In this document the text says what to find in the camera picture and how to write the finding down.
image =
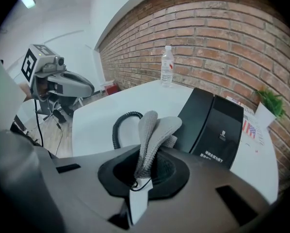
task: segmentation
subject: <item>coiled black cable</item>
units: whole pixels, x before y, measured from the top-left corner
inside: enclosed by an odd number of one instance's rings
[[[117,121],[113,125],[113,134],[112,134],[114,149],[120,148],[119,139],[118,139],[119,126],[128,117],[138,117],[139,119],[141,119],[143,117],[143,115],[139,112],[131,111],[131,112],[125,113],[124,115],[122,115],[120,118],[117,119]]]

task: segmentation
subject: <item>floor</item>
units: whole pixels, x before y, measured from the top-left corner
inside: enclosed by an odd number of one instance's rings
[[[96,100],[105,97],[106,94],[99,93],[82,101],[83,105],[90,104]],[[74,110],[80,108],[77,103],[73,106]],[[70,118],[64,111],[61,114],[66,118],[66,122],[60,124],[62,130],[57,127],[58,119],[54,116],[49,117],[40,124],[40,130],[43,135],[44,148],[56,155],[58,158],[66,158],[73,156],[72,150],[72,125],[73,119]],[[38,128],[36,127],[28,134],[33,140],[37,140],[41,144]]]

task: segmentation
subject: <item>bottle label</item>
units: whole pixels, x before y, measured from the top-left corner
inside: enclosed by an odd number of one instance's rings
[[[173,70],[174,63],[172,60],[163,60],[162,61],[162,69],[170,69]]]

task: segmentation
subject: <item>black device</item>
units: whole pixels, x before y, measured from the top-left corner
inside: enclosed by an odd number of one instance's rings
[[[244,110],[220,96],[193,89],[178,117],[175,149],[219,162],[231,168],[242,133]]]

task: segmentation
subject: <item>gray knitted cloth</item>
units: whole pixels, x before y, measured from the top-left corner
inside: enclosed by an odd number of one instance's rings
[[[135,178],[150,178],[151,165],[158,148],[162,144],[172,148],[177,140],[172,134],[180,128],[182,120],[177,116],[157,118],[157,112],[149,111],[139,122],[141,148]]]

